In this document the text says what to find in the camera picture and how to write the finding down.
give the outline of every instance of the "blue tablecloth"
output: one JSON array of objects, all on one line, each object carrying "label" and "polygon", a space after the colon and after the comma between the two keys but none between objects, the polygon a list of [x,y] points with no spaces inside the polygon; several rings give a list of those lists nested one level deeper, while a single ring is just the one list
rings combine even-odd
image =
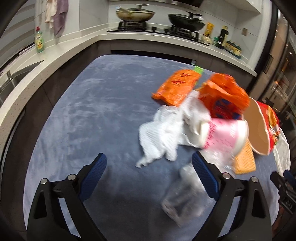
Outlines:
[{"label": "blue tablecloth", "polygon": [[[203,215],[182,228],[163,212],[160,203],[195,148],[179,146],[175,162],[162,158],[148,167],[135,167],[143,156],[138,128],[151,121],[160,106],[151,93],[176,70],[185,68],[193,66],[144,56],[107,55],[94,60],[62,95],[40,133],[25,181],[25,223],[42,178],[63,180],[102,152],[107,168],[84,205],[109,241],[191,240],[214,201],[205,203]],[[211,74],[205,70],[198,86]],[[257,171],[238,178],[259,178],[273,222],[278,211],[277,189],[269,180],[276,170],[273,154],[256,156],[256,166]],[[60,201],[71,232],[78,235],[64,200]],[[237,205],[235,198],[221,234],[228,232]]]}]

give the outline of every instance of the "pink label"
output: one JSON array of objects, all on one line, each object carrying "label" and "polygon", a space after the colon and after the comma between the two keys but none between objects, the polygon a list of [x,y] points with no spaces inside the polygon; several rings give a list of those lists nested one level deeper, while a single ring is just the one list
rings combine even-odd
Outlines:
[{"label": "pink label", "polygon": [[209,124],[210,130],[204,148],[224,152],[233,150],[238,139],[237,120],[213,118]]}]

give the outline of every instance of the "sink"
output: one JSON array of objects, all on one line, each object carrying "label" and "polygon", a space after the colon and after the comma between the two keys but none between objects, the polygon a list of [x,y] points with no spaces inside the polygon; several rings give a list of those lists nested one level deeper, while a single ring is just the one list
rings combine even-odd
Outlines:
[{"label": "sink", "polygon": [[11,75],[11,79],[7,79],[7,81],[0,87],[0,106],[3,105],[6,98],[13,91],[13,89],[18,85],[18,83],[28,74],[30,73],[36,66],[38,66],[40,62],[31,64]]}]

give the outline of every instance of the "white upper cabinet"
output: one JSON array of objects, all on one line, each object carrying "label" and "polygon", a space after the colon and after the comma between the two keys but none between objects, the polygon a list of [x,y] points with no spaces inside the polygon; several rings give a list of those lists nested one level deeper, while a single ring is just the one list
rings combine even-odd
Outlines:
[{"label": "white upper cabinet", "polygon": [[261,13],[262,0],[225,0],[238,9]]}]

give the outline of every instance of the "black bottle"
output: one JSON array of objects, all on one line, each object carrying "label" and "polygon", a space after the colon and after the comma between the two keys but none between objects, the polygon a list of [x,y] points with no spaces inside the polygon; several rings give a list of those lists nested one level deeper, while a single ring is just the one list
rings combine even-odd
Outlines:
[{"label": "black bottle", "polygon": [[227,36],[229,35],[229,32],[227,31],[228,27],[225,25],[222,29],[221,29],[221,33],[218,37],[218,41],[216,46],[220,49],[223,49],[225,46],[225,43],[227,41]]}]

